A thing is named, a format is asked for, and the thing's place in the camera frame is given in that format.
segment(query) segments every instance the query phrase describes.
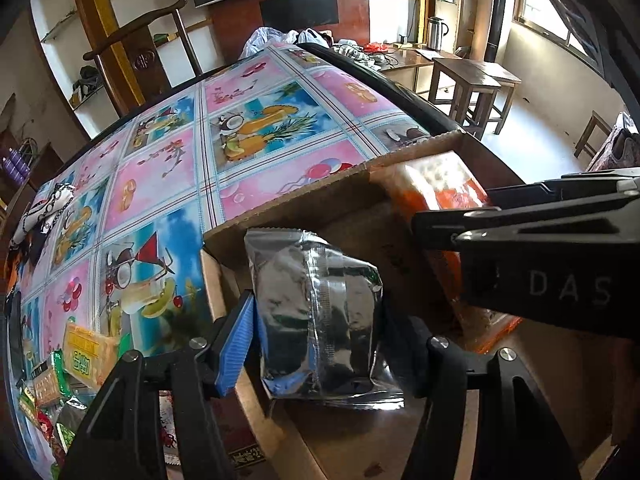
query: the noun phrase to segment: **paper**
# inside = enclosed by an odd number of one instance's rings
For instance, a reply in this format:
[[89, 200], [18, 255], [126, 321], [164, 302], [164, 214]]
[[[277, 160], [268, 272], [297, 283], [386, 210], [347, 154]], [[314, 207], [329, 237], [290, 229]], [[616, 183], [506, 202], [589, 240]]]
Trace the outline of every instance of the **paper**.
[[432, 61], [437, 58], [437, 57], [444, 57], [441, 54], [438, 54], [435, 50], [423, 50], [423, 49], [417, 49], [416, 52], [418, 54], [421, 54], [422, 56], [424, 56], [427, 59], [431, 59]]

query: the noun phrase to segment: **floor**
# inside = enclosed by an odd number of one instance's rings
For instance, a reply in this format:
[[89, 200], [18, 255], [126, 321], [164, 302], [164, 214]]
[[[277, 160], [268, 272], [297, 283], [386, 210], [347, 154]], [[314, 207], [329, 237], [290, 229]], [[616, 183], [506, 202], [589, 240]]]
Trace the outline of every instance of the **floor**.
[[[438, 98], [447, 97], [450, 93], [438, 92]], [[501, 94], [496, 105], [502, 107], [503, 104], [504, 95]], [[449, 111], [449, 105], [439, 105], [438, 108]], [[493, 134], [496, 126], [497, 123], [488, 124], [482, 143], [525, 183], [584, 171], [585, 162], [574, 157], [575, 148], [567, 134], [558, 132], [532, 105], [517, 95], [499, 136]]]

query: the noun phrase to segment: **wooden stool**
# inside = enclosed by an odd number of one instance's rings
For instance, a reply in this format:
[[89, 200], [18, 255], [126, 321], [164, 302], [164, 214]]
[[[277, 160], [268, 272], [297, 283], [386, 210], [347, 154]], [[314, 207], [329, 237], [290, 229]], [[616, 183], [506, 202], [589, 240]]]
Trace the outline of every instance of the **wooden stool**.
[[[513, 95], [515, 94], [516, 87], [520, 83], [522, 83], [522, 80], [514, 76], [511, 72], [509, 72], [508, 70], [506, 70], [505, 68], [503, 68], [501, 65], [497, 63], [489, 63], [487, 61], [474, 61], [474, 60], [469, 60], [469, 62], [472, 63], [474, 66], [478, 67], [488, 76], [493, 77], [498, 83], [500, 83], [501, 86], [509, 88], [509, 91], [507, 92], [507, 99], [504, 102], [504, 106], [502, 107], [502, 110], [500, 110], [500, 108], [495, 106], [495, 104], [491, 104], [490, 105], [491, 107], [489, 108], [489, 113], [491, 113], [491, 110], [495, 110], [496, 112], [498, 112], [498, 117], [496, 118], [489, 117], [487, 119], [487, 122], [498, 123], [498, 125], [495, 128], [494, 134], [500, 135], [500, 132], [502, 131], [504, 123], [507, 120], [507, 116], [509, 115], [509, 110], [511, 110], [511, 104], [513, 103]], [[487, 94], [480, 94], [480, 97], [478, 98], [478, 103], [476, 104], [476, 108], [480, 107], [481, 110], [483, 110], [484, 107], [488, 105], [487, 103], [484, 102], [488, 98], [489, 96]]]
[[589, 155], [591, 156], [595, 156], [596, 150], [593, 146], [589, 144], [589, 137], [591, 137], [591, 134], [596, 129], [596, 126], [599, 127], [607, 136], [611, 133], [611, 129], [612, 129], [611, 126], [609, 126], [606, 123], [606, 121], [596, 113], [595, 110], [592, 111], [591, 119], [589, 119], [589, 122], [587, 123], [587, 127], [584, 129], [584, 132], [580, 136], [580, 140], [578, 141], [578, 144], [575, 145], [575, 152], [574, 152], [575, 158], [578, 158], [578, 156], [583, 151], [589, 153]]
[[[436, 99], [440, 73], [445, 73], [456, 82], [453, 100]], [[429, 102], [435, 105], [451, 103], [449, 117], [478, 139], [482, 139], [498, 90], [500, 83], [469, 63], [468, 59], [434, 59]], [[476, 105], [476, 110], [470, 115], [469, 104], [473, 92], [479, 92], [481, 96], [486, 94], [486, 100], [482, 101], [482, 107]], [[465, 121], [469, 122], [469, 126], [464, 125]]]

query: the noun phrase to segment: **white letter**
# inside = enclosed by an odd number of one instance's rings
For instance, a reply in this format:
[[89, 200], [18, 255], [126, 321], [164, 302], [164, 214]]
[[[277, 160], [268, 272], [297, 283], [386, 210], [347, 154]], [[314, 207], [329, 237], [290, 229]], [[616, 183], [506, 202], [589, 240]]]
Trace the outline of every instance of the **white letter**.
[[562, 292], [560, 292], [558, 300], [562, 300], [565, 296], [573, 296], [575, 303], [578, 303], [578, 286], [576, 285], [575, 277], [572, 274], [569, 274], [569, 277], [566, 279], [566, 283], [562, 288]]
[[[530, 286], [529, 293], [532, 296], [542, 296], [546, 292], [546, 274], [544, 272], [540, 272], [539, 270], [531, 270], [530, 272]], [[536, 290], [536, 277], [542, 279], [542, 288], [538, 288]]]
[[611, 295], [609, 291], [604, 288], [604, 285], [609, 285], [611, 283], [611, 278], [609, 276], [600, 276], [596, 278], [596, 294], [602, 294], [603, 298], [594, 299], [594, 306], [607, 306], [609, 304], [609, 300], [611, 299]]

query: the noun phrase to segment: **screw head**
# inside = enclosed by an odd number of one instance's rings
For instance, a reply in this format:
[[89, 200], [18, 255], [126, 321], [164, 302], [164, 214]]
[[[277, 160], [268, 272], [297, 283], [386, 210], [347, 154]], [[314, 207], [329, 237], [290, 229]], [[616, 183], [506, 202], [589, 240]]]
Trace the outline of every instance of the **screw head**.
[[516, 357], [518, 357], [518, 354], [511, 348], [501, 348], [498, 353], [505, 361], [515, 361]]
[[140, 357], [140, 352], [138, 352], [137, 350], [127, 350], [126, 352], [124, 352], [124, 354], [122, 354], [122, 358], [127, 363], [132, 363], [133, 361], [137, 360], [139, 357]]
[[447, 348], [449, 346], [449, 340], [446, 337], [437, 335], [431, 339], [431, 344], [436, 348]]
[[207, 345], [207, 340], [203, 337], [194, 337], [189, 341], [189, 346], [194, 350], [202, 350]]

